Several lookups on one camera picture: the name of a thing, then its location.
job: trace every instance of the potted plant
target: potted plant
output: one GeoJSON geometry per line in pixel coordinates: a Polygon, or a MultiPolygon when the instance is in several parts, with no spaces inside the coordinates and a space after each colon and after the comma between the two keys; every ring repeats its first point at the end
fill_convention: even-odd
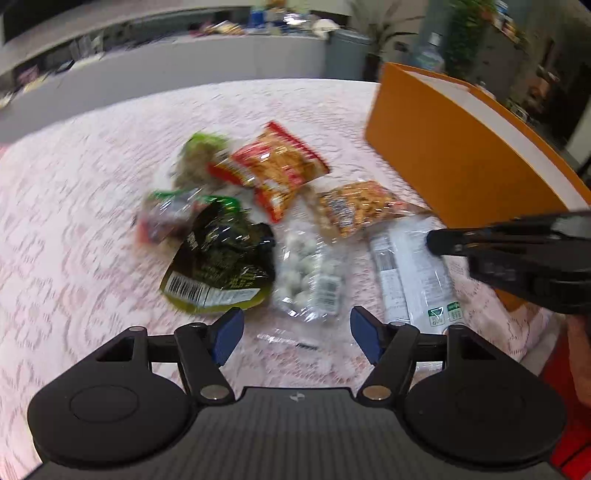
{"type": "Polygon", "coordinates": [[[424,18],[424,15],[395,19],[402,0],[394,0],[383,15],[370,10],[366,0],[349,1],[352,27],[371,40],[371,49],[365,59],[363,79],[368,82],[378,80],[379,67],[386,45],[395,37],[416,35],[417,32],[397,31],[402,23],[424,18]]]}
{"type": "Polygon", "coordinates": [[[450,3],[452,16],[442,54],[447,74],[465,79],[495,7],[493,0],[450,0],[450,3]]]}

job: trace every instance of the plastic wrapper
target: plastic wrapper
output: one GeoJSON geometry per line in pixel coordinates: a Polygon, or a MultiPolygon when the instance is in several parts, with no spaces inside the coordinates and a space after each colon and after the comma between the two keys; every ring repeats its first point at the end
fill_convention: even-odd
{"type": "Polygon", "coordinates": [[[160,290],[188,313],[248,309],[270,293],[275,270],[271,228],[215,200],[195,219],[160,290]]]}
{"type": "Polygon", "coordinates": [[[342,245],[327,244],[308,222],[294,222],[277,255],[273,304],[305,322],[336,317],[345,291],[342,245]]]}
{"type": "Polygon", "coordinates": [[[230,142],[223,135],[195,133],[184,145],[174,168],[174,187],[187,190],[209,185],[219,187],[208,171],[209,164],[216,164],[229,154],[230,142]]]}
{"type": "Polygon", "coordinates": [[[358,181],[316,193],[315,200],[320,223],[323,218],[327,219],[336,228],[337,235],[343,237],[385,220],[428,212],[397,199],[375,180],[358,181]]]}
{"type": "Polygon", "coordinates": [[[256,141],[211,164],[209,171],[222,180],[254,188],[257,202],[273,222],[279,222],[298,189],[330,170],[301,140],[269,122],[256,141]]]}
{"type": "Polygon", "coordinates": [[[151,192],[135,217],[137,242],[158,245],[166,238],[183,239],[195,217],[214,200],[221,201],[229,210],[241,208],[234,198],[203,195],[201,189],[151,192]]]}
{"type": "MultiPolygon", "coordinates": [[[[387,311],[388,295],[395,296],[398,302],[396,309],[389,310],[387,322],[403,320],[410,322],[423,333],[441,334],[451,324],[462,323],[463,313],[443,260],[427,249],[426,237],[431,230],[437,228],[435,221],[433,217],[410,216],[390,222],[384,230],[389,242],[387,248],[394,253],[394,266],[400,275],[408,319],[397,318],[404,316],[400,313],[403,312],[400,291],[386,291],[388,287],[384,287],[383,282],[382,288],[386,295],[384,303],[387,305],[387,311]]],[[[375,249],[375,235],[372,242],[372,249],[375,249]]],[[[390,257],[388,260],[385,260],[386,257],[380,258],[380,272],[383,268],[392,267],[388,264],[391,261],[390,257]]]]}
{"type": "Polygon", "coordinates": [[[369,230],[369,249],[378,272],[384,301],[384,323],[409,323],[408,309],[404,297],[402,280],[394,256],[387,223],[369,230]]]}

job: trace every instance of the white candy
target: white candy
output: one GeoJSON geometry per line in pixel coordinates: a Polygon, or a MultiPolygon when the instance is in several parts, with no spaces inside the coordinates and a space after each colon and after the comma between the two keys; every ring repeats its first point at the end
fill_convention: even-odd
{"type": "Polygon", "coordinates": [[[309,274],[306,275],[303,280],[301,281],[301,289],[302,290],[310,290],[312,287],[312,277],[314,277],[314,274],[309,274]]]}
{"type": "Polygon", "coordinates": [[[301,291],[301,278],[302,275],[297,270],[288,270],[283,274],[282,286],[293,293],[299,292],[301,291]]]}
{"type": "Polygon", "coordinates": [[[291,290],[284,286],[280,286],[275,291],[275,298],[277,301],[288,301],[287,299],[292,299],[293,295],[291,294],[291,290]]]}
{"type": "Polygon", "coordinates": [[[324,275],[338,275],[340,270],[340,264],[341,262],[339,262],[338,260],[326,260],[322,262],[322,265],[320,266],[320,271],[324,275]]]}
{"type": "Polygon", "coordinates": [[[288,269],[296,270],[298,268],[298,264],[301,261],[300,254],[296,250],[286,250],[283,253],[283,261],[284,268],[287,267],[288,269]]]}
{"type": "Polygon", "coordinates": [[[302,235],[301,254],[302,256],[312,255],[316,253],[318,246],[318,239],[315,235],[302,235]]]}
{"type": "Polygon", "coordinates": [[[312,295],[309,291],[302,291],[295,296],[295,309],[304,310],[308,308],[312,300],[312,295]]]}
{"type": "Polygon", "coordinates": [[[302,258],[299,267],[304,275],[312,273],[316,268],[316,257],[314,255],[309,255],[308,257],[302,258]]]}
{"type": "Polygon", "coordinates": [[[287,238],[285,239],[285,244],[287,245],[288,250],[293,250],[295,252],[299,252],[302,247],[302,235],[299,233],[291,232],[287,234],[287,238]]]}

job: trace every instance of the pink lace tablecloth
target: pink lace tablecloth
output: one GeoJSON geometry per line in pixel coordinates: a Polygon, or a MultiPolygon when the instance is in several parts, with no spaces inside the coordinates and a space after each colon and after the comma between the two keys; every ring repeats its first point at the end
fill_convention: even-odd
{"type": "MultiPolygon", "coordinates": [[[[338,80],[204,85],[89,112],[4,152],[0,478],[22,478],[39,461],[26,414],[43,385],[130,325],[159,335],[195,320],[158,291],[172,253],[137,251],[130,228],[158,165],[194,131],[252,138],[274,119],[323,155],[338,180],[377,179],[404,200],[422,203],[363,140],[375,91],[376,84],[338,80]]],[[[381,294],[362,239],[352,242],[350,262],[346,307],[361,304],[379,317],[381,294]]],[[[460,261],[450,270],[468,324],[522,357],[548,314],[523,308],[508,315],[489,288],[466,277],[460,261]]],[[[279,322],[269,307],[247,312],[246,322],[239,349],[224,367],[237,391],[248,384],[355,389],[371,368],[352,345],[346,315],[317,352],[256,340],[279,322]]],[[[155,371],[178,379],[173,367],[155,371]]]]}

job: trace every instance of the clear plastic bag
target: clear plastic bag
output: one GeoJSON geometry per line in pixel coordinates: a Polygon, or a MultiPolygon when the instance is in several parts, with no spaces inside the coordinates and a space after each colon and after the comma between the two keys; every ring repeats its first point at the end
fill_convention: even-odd
{"type": "Polygon", "coordinates": [[[443,333],[463,321],[460,303],[443,260],[426,245],[427,234],[437,229],[434,217],[410,216],[388,224],[408,309],[408,320],[423,333],[443,333]]]}
{"type": "Polygon", "coordinates": [[[151,192],[135,217],[139,244],[158,245],[171,236],[183,238],[206,206],[201,189],[186,192],[151,192]]]}
{"type": "Polygon", "coordinates": [[[213,178],[208,169],[230,154],[230,141],[227,137],[205,132],[195,133],[182,147],[173,173],[174,187],[178,189],[201,188],[210,185],[217,188],[220,183],[213,178]]]}
{"type": "Polygon", "coordinates": [[[388,224],[378,225],[370,229],[368,231],[368,240],[382,288],[385,315],[383,322],[409,323],[404,289],[394,256],[394,247],[388,234],[388,224]]]}
{"type": "Polygon", "coordinates": [[[319,224],[332,224],[335,237],[348,237],[363,228],[402,216],[427,213],[428,210],[399,200],[395,194],[375,180],[356,181],[322,190],[315,185],[306,192],[319,224]]]}
{"type": "Polygon", "coordinates": [[[342,249],[324,242],[314,224],[293,222],[276,257],[273,304],[305,322],[338,316],[345,291],[342,249]]]}

